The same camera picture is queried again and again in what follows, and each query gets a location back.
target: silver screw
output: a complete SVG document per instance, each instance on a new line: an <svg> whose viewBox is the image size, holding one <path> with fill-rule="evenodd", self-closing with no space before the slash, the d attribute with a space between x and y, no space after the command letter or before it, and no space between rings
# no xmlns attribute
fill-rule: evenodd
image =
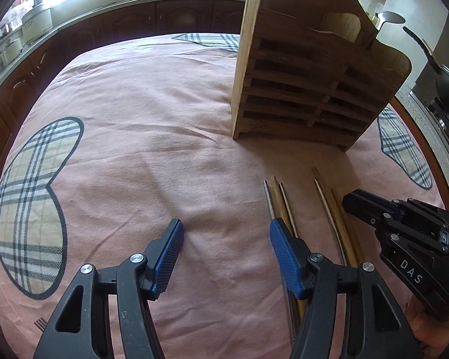
<svg viewBox="0 0 449 359"><path fill-rule="evenodd" d="M83 265L83 266L80 268L80 271L81 271L83 274L91 273L91 272L93 271L93 266L92 266L92 265L89 265L89 264Z"/></svg>
<svg viewBox="0 0 449 359"><path fill-rule="evenodd" d="M374 265L371 262L364 262L362 264L362 268L365 271L369 271L369 272L374 271Z"/></svg>
<svg viewBox="0 0 449 359"><path fill-rule="evenodd" d="M315 253L311 254L310 258L313 262L321 262L324 259L324 256L315 252Z"/></svg>
<svg viewBox="0 0 449 359"><path fill-rule="evenodd" d="M144 258L143 254L133 254L130 256L130 261L132 263L140 263Z"/></svg>

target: plaid pattern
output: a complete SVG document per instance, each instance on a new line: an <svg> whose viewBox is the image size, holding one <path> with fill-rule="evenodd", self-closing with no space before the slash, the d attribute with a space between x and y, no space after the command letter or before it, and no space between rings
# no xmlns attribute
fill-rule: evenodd
<svg viewBox="0 0 449 359"><path fill-rule="evenodd" d="M77 118L56 120L34 134L0 181L0 259L27 296L58 287L66 260L66 224L51 183L83 135Z"/></svg>
<svg viewBox="0 0 449 359"><path fill-rule="evenodd" d="M394 160L416 185L430 190L432 177L429 166L398 115L386 107L379 114L377 121L381 150Z"/></svg>
<svg viewBox="0 0 449 359"><path fill-rule="evenodd" d="M231 52L238 52L239 49L239 35L236 34L189 33L178 35L173 39L185 40L206 47L218 47Z"/></svg>

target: black frying pan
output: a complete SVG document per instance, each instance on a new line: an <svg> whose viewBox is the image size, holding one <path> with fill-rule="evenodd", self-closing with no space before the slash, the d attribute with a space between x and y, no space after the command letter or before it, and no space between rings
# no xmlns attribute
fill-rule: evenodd
<svg viewBox="0 0 449 359"><path fill-rule="evenodd" d="M403 27L403 30L412 39L414 39L416 43L422 48L432 69L437 73L436 78L437 96L439 97L439 100L441 100L441 103L444 105L445 110L449 115L449 68L444 66L443 64L439 64L434 59L434 56L431 54L431 51L413 31L411 31L407 27Z"/></svg>

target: blue gripper pad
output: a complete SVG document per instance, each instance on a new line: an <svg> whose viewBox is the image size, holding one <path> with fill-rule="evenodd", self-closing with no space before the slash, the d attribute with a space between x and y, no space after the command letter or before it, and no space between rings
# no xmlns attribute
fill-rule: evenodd
<svg viewBox="0 0 449 359"><path fill-rule="evenodd" d="M286 287L297 299L304 298L302 268L290 245L296 239L291 236L282 219L274 219L269 225L269 238L280 265Z"/></svg>
<svg viewBox="0 0 449 359"><path fill-rule="evenodd" d="M145 250L148 259L146 280L149 299L157 299L166 290L178 254L183 247L185 230L178 219L173 219L159 239L152 240Z"/></svg>

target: human hand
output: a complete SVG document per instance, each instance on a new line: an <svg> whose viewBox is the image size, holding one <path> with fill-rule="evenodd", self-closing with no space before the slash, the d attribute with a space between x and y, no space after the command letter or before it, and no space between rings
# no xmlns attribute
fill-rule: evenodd
<svg viewBox="0 0 449 359"><path fill-rule="evenodd" d="M449 344L449 320L439 321L425 313L424 305L413 295L406 318L414 336L423 344L424 359L435 359Z"/></svg>

